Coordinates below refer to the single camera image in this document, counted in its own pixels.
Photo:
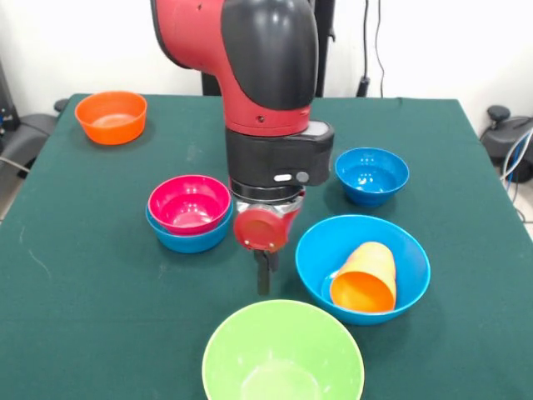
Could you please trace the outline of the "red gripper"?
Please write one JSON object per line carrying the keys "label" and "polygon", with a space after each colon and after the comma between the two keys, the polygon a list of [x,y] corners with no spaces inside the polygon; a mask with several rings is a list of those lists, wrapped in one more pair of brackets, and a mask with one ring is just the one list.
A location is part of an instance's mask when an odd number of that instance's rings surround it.
{"label": "red gripper", "polygon": [[277,251],[288,243],[291,226],[301,211],[301,205],[302,202],[237,202],[234,234],[244,248],[255,250],[257,291],[261,296],[270,292],[270,269],[276,272],[279,268]]}

